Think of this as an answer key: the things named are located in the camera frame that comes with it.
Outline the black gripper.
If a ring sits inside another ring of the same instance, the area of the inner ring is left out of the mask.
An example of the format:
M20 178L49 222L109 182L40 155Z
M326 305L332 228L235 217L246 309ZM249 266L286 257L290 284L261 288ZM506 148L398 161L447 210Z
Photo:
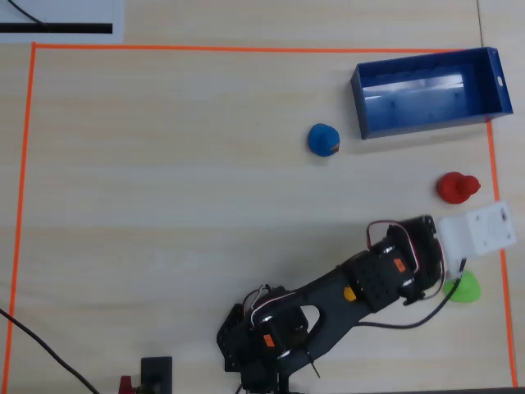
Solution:
M392 226L392 240L413 272L419 293L443 280L444 260L432 216L422 215Z

